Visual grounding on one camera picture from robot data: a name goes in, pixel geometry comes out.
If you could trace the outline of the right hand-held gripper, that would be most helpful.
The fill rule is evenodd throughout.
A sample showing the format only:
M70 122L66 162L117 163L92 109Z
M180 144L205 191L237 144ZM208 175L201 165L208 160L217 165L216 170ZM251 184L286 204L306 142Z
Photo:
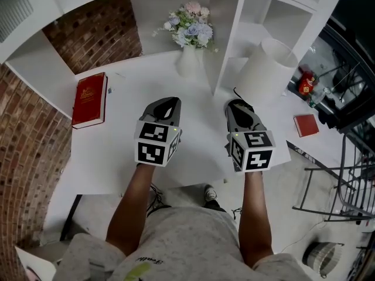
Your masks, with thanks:
M225 146L236 173L268 170L276 148L271 131L267 130L252 106L241 99L227 103L228 144Z

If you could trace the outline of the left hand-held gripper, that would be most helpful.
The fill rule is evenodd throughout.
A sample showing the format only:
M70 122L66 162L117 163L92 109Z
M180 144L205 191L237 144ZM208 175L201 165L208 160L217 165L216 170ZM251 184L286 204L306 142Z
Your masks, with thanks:
M136 124L135 161L165 167L176 152L182 130L179 127L182 102L167 97L149 104Z

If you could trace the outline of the white shade table lamp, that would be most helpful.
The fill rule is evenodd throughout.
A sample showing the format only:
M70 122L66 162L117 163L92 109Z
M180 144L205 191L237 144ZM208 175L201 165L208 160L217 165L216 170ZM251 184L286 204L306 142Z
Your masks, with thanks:
M265 38L240 70L235 92L253 107L269 105L281 97L297 65L287 45Z

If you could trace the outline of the person's right forearm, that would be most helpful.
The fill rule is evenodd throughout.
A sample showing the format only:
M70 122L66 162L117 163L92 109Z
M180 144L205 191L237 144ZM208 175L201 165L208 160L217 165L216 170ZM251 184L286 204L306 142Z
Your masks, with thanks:
M273 254L261 172L245 174L238 239L243 261L251 268L259 260Z

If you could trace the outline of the person's left forearm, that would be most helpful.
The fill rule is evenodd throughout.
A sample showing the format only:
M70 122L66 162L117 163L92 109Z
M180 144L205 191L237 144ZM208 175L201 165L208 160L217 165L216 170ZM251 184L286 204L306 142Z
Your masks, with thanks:
M151 165L137 166L109 223L106 241L117 247L125 256L138 248L145 226L154 170L155 167Z

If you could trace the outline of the white desk shelf unit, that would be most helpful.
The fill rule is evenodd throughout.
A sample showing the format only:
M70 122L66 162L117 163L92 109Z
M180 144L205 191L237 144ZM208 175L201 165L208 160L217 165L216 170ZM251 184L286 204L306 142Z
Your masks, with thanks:
M161 69L172 81L199 83L211 92L220 87L228 61L254 54L266 38L285 44L301 59L318 37L338 0L207 0L214 29L213 52L198 52L198 65L190 76L178 74L182 52L164 35L152 32L162 13L182 0L131 0L144 55L74 74L48 41L42 28L95 0L0 0L0 20L15 19L27 5L32 13L0 43L0 64L10 69L41 97L66 111L73 88L100 72L126 77L131 70L161 80Z

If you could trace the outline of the thin red book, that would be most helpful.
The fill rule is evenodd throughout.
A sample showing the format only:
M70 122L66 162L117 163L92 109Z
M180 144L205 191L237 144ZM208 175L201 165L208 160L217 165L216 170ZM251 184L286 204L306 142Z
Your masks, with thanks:
M294 122L300 138L319 133L314 114L294 116Z

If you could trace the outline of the person's white shoe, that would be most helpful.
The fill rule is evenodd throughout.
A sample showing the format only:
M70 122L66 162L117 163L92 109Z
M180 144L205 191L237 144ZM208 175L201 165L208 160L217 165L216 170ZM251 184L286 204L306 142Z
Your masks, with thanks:
M216 199L217 199L217 193L214 190L214 188L209 184L205 185L205 187L204 187L204 200L206 202L210 202L210 201L214 201Z

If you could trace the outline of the person's black trouser leg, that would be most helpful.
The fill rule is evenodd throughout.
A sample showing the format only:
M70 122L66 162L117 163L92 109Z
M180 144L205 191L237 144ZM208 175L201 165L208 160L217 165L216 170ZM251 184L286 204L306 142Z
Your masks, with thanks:
M215 211L220 211L223 213L226 212L226 210L220 207L219 203L216 200L210 200L210 201L205 202L203 207L207 209L215 210Z

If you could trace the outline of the thick red hardcover book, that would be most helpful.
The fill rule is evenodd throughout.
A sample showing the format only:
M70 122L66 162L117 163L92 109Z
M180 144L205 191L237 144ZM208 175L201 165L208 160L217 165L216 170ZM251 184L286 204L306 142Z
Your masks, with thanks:
M105 122L107 85L108 77L104 72L79 81L71 120L73 129Z

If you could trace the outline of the clear plastic water bottle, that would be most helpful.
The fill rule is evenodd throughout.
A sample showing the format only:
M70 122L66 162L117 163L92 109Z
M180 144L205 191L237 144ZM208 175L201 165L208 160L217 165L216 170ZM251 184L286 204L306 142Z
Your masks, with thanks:
M328 87L324 87L324 88L319 89L317 91L313 91L313 93L307 99L307 104L311 108L315 108L330 93L331 93L331 91Z

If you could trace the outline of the white vase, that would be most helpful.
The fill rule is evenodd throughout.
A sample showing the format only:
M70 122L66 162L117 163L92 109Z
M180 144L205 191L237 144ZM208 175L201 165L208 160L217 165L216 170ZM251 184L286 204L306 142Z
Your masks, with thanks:
M194 46L184 46L182 54L176 61L176 71L181 77L188 78L196 74L199 64L196 48Z

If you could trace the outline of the person's grey speckled t-shirt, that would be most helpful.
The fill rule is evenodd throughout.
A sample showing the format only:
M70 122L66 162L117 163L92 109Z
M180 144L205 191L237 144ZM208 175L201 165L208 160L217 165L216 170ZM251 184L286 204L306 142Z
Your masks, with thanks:
M137 250L125 256L111 244L76 235L53 281L311 281L292 255L268 256L248 267L233 219L202 207L151 214Z

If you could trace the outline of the woven grey basket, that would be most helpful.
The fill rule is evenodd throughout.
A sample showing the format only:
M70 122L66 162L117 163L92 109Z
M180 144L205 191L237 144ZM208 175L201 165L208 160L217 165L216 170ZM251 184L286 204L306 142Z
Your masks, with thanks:
M329 274L341 259L343 244L313 242L305 250L302 263L321 276Z

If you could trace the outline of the pastel flower bouquet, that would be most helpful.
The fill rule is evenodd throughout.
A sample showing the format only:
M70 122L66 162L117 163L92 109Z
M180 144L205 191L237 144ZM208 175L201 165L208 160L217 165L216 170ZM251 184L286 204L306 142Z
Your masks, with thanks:
M189 1L177 10L169 12L168 20L152 32L152 37L161 32L170 33L173 42L181 48L189 46L213 53L219 52L219 48L214 44L210 10L197 1Z

